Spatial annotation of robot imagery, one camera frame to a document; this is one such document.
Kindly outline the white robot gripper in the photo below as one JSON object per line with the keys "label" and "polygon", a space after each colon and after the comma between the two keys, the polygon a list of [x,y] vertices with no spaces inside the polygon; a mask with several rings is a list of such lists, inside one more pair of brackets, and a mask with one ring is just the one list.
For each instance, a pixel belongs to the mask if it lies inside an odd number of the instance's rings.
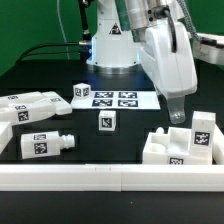
{"label": "white robot gripper", "polygon": [[185,26],[175,22],[177,51],[172,52],[171,31],[166,20],[146,29],[139,55],[143,70],[167,100],[170,121],[185,121],[183,96],[197,90],[197,76]]}

